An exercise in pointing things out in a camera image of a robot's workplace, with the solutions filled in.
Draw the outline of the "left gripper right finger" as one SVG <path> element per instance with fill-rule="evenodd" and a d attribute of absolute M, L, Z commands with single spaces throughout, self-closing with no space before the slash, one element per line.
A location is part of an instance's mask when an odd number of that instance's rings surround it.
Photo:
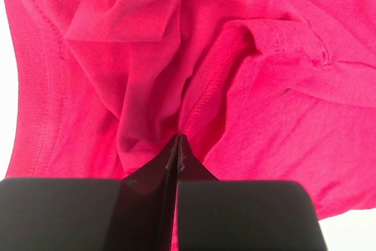
<path fill-rule="evenodd" d="M 313 202 L 289 180 L 224 181 L 179 139 L 180 250 L 326 250 Z"/>

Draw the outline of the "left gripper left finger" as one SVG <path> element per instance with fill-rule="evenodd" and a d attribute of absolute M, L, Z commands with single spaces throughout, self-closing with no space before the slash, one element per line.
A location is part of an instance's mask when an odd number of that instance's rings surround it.
<path fill-rule="evenodd" d="M 170 250 L 178 147 L 174 136 L 122 180 L 3 180 L 1 249 Z"/>

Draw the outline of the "bright red t shirt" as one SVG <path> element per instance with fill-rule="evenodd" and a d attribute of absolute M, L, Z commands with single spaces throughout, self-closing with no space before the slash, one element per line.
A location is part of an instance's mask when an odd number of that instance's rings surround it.
<path fill-rule="evenodd" d="M 122 180 L 185 135 L 219 180 L 375 207 L 375 0 L 4 0 L 7 178 Z"/>

